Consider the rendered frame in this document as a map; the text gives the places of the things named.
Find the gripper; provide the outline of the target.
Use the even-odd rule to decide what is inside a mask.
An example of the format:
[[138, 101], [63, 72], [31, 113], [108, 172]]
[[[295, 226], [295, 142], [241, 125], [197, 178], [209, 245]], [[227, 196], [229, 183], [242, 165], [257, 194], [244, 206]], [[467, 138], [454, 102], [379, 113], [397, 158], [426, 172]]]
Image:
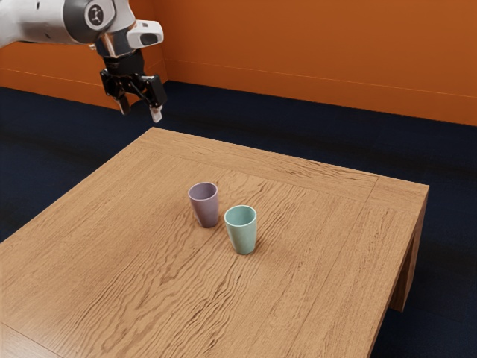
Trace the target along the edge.
[[130, 76], [130, 88], [150, 110], [154, 123], [162, 120], [167, 95], [159, 75], [145, 75], [145, 61], [141, 50], [121, 57], [104, 57], [105, 69], [100, 72], [105, 93], [112, 97], [123, 115], [130, 113], [130, 104], [119, 77]]

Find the purple cup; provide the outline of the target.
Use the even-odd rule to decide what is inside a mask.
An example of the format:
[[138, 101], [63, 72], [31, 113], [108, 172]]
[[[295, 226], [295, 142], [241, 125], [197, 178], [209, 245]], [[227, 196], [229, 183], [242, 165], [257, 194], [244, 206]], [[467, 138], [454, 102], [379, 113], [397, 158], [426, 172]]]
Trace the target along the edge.
[[195, 218], [201, 227], [210, 228], [218, 223], [218, 187], [214, 183], [196, 183], [188, 191]]

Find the teal cup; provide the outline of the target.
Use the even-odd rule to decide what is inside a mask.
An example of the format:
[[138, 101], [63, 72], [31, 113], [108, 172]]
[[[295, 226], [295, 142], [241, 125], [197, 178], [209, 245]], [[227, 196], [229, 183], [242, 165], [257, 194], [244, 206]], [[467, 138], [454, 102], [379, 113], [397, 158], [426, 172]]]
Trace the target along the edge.
[[231, 207], [224, 214], [229, 239], [237, 254], [253, 252], [257, 237], [257, 213], [247, 205]]

